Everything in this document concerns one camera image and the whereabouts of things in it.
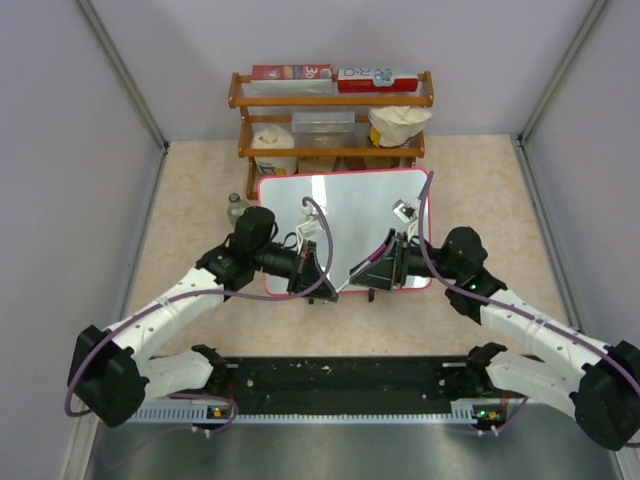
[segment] red box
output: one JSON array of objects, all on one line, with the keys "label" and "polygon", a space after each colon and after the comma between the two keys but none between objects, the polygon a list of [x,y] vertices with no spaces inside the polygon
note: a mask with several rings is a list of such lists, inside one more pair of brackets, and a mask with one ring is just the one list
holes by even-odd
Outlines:
[{"label": "red box", "polygon": [[418,74],[401,68],[341,68],[340,93],[415,92]]}]

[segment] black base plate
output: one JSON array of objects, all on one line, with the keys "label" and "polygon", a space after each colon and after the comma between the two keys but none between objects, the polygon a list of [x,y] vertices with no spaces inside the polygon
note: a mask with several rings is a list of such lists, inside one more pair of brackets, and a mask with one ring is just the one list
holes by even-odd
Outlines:
[{"label": "black base plate", "polygon": [[246,415],[449,413],[460,398],[500,398],[478,389],[466,358],[227,357],[224,387],[208,393],[233,396]]}]

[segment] cable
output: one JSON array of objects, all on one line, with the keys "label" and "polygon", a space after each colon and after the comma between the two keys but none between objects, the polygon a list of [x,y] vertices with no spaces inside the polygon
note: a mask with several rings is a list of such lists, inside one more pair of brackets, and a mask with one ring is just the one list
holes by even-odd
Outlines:
[{"label": "cable", "polygon": [[[328,253],[328,256],[327,256],[327,266],[325,267],[324,271],[322,272],[322,274],[320,275],[318,280],[316,280],[316,282],[313,283],[313,285],[311,285],[309,288],[306,288],[306,289],[302,290],[301,292],[294,293],[294,294],[291,294],[291,295],[288,295],[288,296],[278,296],[278,297],[267,297],[267,296],[264,296],[264,295],[254,295],[254,294],[251,294],[251,293],[241,293],[241,292],[233,292],[233,291],[225,291],[225,290],[214,290],[214,289],[193,290],[193,291],[190,291],[190,292],[181,293],[179,295],[174,295],[173,297],[168,299],[168,302],[169,303],[173,303],[173,302],[177,302],[178,300],[182,300],[182,299],[185,299],[185,298],[191,298],[191,297],[197,297],[199,295],[225,295],[225,296],[228,296],[228,297],[247,298],[247,299],[250,299],[250,300],[263,300],[263,301],[266,301],[266,302],[281,302],[281,301],[286,301],[286,300],[293,300],[294,298],[301,298],[301,297],[304,297],[305,295],[313,292],[316,288],[318,288],[322,284],[322,282],[325,281],[325,279],[327,278],[327,275],[329,275],[329,271],[331,270],[331,265],[333,263],[333,236],[331,234],[331,229],[329,227],[329,222],[327,221],[327,217],[322,212],[322,209],[320,208],[320,205],[318,205],[313,198],[310,198],[310,197],[303,197],[302,198],[303,206],[307,206],[307,204],[309,204],[309,203],[318,212],[318,217],[320,219],[320,223],[322,224],[322,228],[324,229],[324,231],[325,231],[325,233],[327,235],[327,243],[328,243],[328,249],[329,249],[329,253]],[[78,367],[78,370],[76,370],[76,373],[73,375],[73,378],[71,379],[71,382],[69,382],[69,388],[67,388],[67,393],[66,393],[65,398],[64,398],[64,411],[65,411],[65,414],[67,416],[72,417],[72,418],[77,418],[77,417],[82,417],[84,415],[88,415],[89,413],[91,413],[91,410],[82,410],[80,412],[74,412],[71,409],[71,399],[73,397],[73,392],[75,391],[76,387],[78,386],[78,383],[80,383],[80,379],[82,378],[82,376],[84,375],[85,371],[87,370],[87,367],[91,364],[91,362],[96,357],[96,355],[98,355],[98,353],[100,353],[100,351],[102,351],[104,346],[107,345],[111,340],[113,340],[113,338],[118,336],[121,332],[123,332],[127,328],[131,327],[133,324],[138,322],[141,318],[144,318],[147,315],[149,315],[149,314],[151,314],[151,313],[153,313],[153,312],[155,312],[157,310],[160,310],[161,308],[164,308],[164,305],[162,305],[160,303],[154,303],[153,305],[147,307],[146,309],[144,309],[144,310],[136,313],[135,315],[131,316],[131,318],[129,320],[127,320],[122,325],[120,325],[118,328],[116,328],[115,330],[110,332],[106,337],[104,337],[89,352],[89,354],[85,357],[85,359],[82,361],[82,363]]]},{"label": "cable", "polygon": [[280,232],[280,228],[278,228],[278,224],[274,223],[273,224],[273,233],[271,234],[271,238],[269,239],[269,242],[273,242],[273,239],[276,238],[276,236],[278,235],[278,232]]},{"label": "cable", "polygon": [[[217,397],[215,395],[197,395],[197,394],[182,394],[182,393],[175,393],[172,395],[169,395],[170,398],[175,398],[175,399],[186,399],[186,400],[215,400],[215,401],[219,401],[219,402],[225,402],[229,407],[232,408],[232,415],[227,419],[227,421],[220,426],[219,428],[215,429],[215,430],[208,430],[208,434],[207,434],[207,438],[209,438],[210,435],[218,435],[219,433],[224,432],[225,430],[227,430],[231,424],[236,420],[236,418],[238,417],[238,413],[240,412],[238,405],[236,404],[236,402],[231,398],[224,398],[224,397]],[[135,455],[137,455],[138,453],[140,453],[143,449],[147,448],[149,445],[151,445],[152,443],[156,442],[157,440],[160,440],[162,437],[164,437],[165,435],[169,434],[169,433],[173,433],[173,432],[178,432],[178,431],[196,431],[196,430],[203,430],[202,428],[198,428],[198,427],[194,427],[194,426],[187,426],[187,425],[178,425],[178,426],[174,426],[174,427],[169,427],[169,428],[165,428],[164,430],[160,430],[159,432],[150,435],[149,438],[147,438],[146,440],[144,440],[143,442],[141,442],[139,445],[137,445],[135,448],[133,448],[129,453],[127,453],[125,456],[123,456],[122,458],[118,459],[116,462],[112,462],[110,460],[107,460],[106,455],[105,455],[105,449],[104,449],[104,438],[102,438],[100,440],[100,460],[102,461],[102,463],[104,463],[104,465],[110,469],[116,469],[116,468],[120,468],[122,465],[124,465],[125,463],[127,463],[129,460],[131,460],[131,458],[133,458]]]},{"label": "cable", "polygon": [[529,401],[529,399],[527,397],[524,397],[522,399],[522,401],[520,402],[520,405],[518,405],[516,407],[516,410],[509,416],[509,418],[507,418],[507,420],[500,425],[499,427],[496,427],[496,432],[497,433],[501,433],[504,430],[506,430],[506,428],[511,425],[516,418],[518,418],[520,415],[522,415],[522,411],[524,410],[524,406],[527,404],[527,402]]},{"label": "cable", "polygon": [[502,391],[502,401],[500,402],[500,405],[502,406],[502,410],[506,413],[509,408],[509,392],[506,390]]},{"label": "cable", "polygon": [[282,246],[283,248],[286,248],[287,250],[293,250],[298,246],[298,242],[294,242],[293,245],[289,245],[287,246],[287,240],[289,240],[291,237],[295,237],[296,236],[296,232],[289,232],[284,236],[284,239],[282,240],[282,242],[280,242],[280,246]]},{"label": "cable", "polygon": [[367,260],[369,261],[369,263],[376,261],[380,256],[382,256],[382,254],[386,249],[387,249],[386,243],[383,243],[378,248],[376,248],[376,250],[367,257]]},{"label": "cable", "polygon": [[[635,391],[636,395],[640,396],[640,384],[638,384],[636,379],[633,378],[631,376],[631,374],[629,372],[627,372],[622,365],[620,365],[614,359],[609,357],[606,353],[601,352],[598,348],[594,347],[589,342],[583,340],[582,338],[580,338],[578,336],[571,335],[571,334],[565,332],[564,330],[559,329],[555,325],[548,324],[542,318],[536,318],[534,315],[530,314],[529,312],[525,312],[524,310],[521,310],[518,307],[511,306],[509,304],[500,302],[498,300],[494,300],[494,299],[491,299],[489,297],[485,297],[483,295],[478,295],[477,293],[473,293],[473,292],[469,292],[467,290],[464,290],[464,289],[458,287],[457,285],[454,285],[454,284],[448,282],[444,277],[442,277],[442,275],[440,275],[440,273],[436,270],[435,265],[431,261],[431,258],[429,258],[429,253],[427,252],[427,245],[426,245],[426,241],[425,241],[425,238],[424,238],[424,230],[423,230],[423,228],[424,228],[424,213],[425,213],[425,207],[426,207],[426,203],[427,203],[426,199],[427,199],[427,196],[429,195],[429,188],[431,187],[431,182],[433,180],[433,175],[434,175],[434,172],[433,172],[433,170],[431,170],[429,172],[428,176],[427,176],[427,181],[424,183],[424,187],[422,188],[422,191],[420,192],[420,195],[419,195],[420,212],[418,214],[418,239],[420,240],[420,251],[422,252],[422,257],[424,258],[424,261],[427,264],[427,268],[429,269],[429,271],[431,272],[433,277],[436,280],[438,280],[440,283],[442,283],[445,287],[451,289],[452,291],[454,291],[456,293],[459,293],[460,295],[464,295],[465,297],[471,298],[473,300],[477,300],[479,302],[495,305],[496,307],[500,307],[500,308],[503,308],[503,309],[508,310],[510,312],[513,312],[516,315],[520,315],[520,316],[526,318],[527,320],[531,320],[533,322],[536,322],[536,323],[540,324],[542,327],[548,328],[552,332],[555,332],[558,335],[560,335],[562,337],[565,337],[565,338],[571,340],[572,342],[576,342],[577,344],[583,346],[584,348],[586,348],[590,352],[596,354],[598,357],[600,357],[606,363],[611,365],[611,367],[613,367],[629,383],[629,385],[631,385],[631,387]],[[522,402],[520,404],[518,409],[512,415],[512,418],[517,416],[517,415],[519,415],[519,412],[520,412],[520,410],[522,409],[522,407],[524,406],[525,403],[526,402]],[[510,423],[509,420],[507,420],[507,422],[505,422],[505,424],[501,426],[501,429],[504,429],[507,426],[507,424],[509,424],[509,423]],[[629,447],[629,448],[640,448],[640,442],[627,443],[627,444],[625,444],[625,446]]]}]

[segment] box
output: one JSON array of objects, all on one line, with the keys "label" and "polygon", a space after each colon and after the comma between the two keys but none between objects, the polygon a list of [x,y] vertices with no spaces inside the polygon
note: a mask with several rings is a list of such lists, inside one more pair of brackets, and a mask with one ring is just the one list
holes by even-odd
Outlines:
[{"label": "box", "polygon": [[364,163],[363,157],[343,157],[347,170],[366,170],[367,164]]},{"label": "box", "polygon": [[254,65],[251,87],[257,94],[328,94],[333,91],[333,72],[331,64]]},{"label": "box", "polygon": [[341,68],[340,93],[415,92],[418,74],[405,68]]},{"label": "box", "polygon": [[337,158],[334,156],[300,157],[298,173],[333,172]]}]

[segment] white board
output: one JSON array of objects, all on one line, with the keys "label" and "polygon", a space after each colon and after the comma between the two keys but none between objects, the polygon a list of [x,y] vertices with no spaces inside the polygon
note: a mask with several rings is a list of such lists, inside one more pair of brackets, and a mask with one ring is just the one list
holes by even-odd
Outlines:
[{"label": "white board", "polygon": [[[329,280],[338,288],[349,278],[349,270],[371,255],[386,239],[390,228],[405,231],[406,225],[393,213],[393,204],[418,196],[427,180],[419,168],[396,168],[366,172],[264,177],[258,186],[260,205],[276,215],[279,232],[274,241],[282,241],[303,220],[302,197],[313,198],[323,208],[334,242],[334,258]],[[426,206],[425,238],[430,238],[430,209]],[[317,243],[318,260],[327,262],[326,235],[319,232],[311,240]],[[266,275],[269,294],[286,293],[287,279]],[[425,288],[431,280],[409,276],[403,288]],[[366,291],[348,285],[341,293]]]}]

